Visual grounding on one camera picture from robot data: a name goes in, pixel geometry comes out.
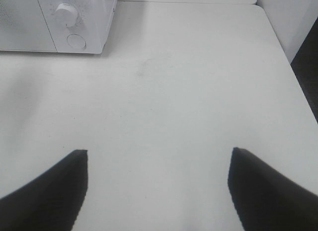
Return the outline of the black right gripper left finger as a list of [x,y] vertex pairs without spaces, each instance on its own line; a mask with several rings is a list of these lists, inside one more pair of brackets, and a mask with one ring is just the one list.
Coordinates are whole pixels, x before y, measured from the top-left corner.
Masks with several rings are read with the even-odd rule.
[[0,200],[2,231],[70,231],[88,188],[88,154],[75,150]]

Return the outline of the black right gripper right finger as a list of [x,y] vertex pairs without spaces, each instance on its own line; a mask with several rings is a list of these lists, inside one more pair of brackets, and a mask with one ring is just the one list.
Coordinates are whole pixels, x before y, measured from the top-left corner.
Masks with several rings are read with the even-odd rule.
[[318,229],[317,195],[246,149],[232,151],[228,188],[246,231]]

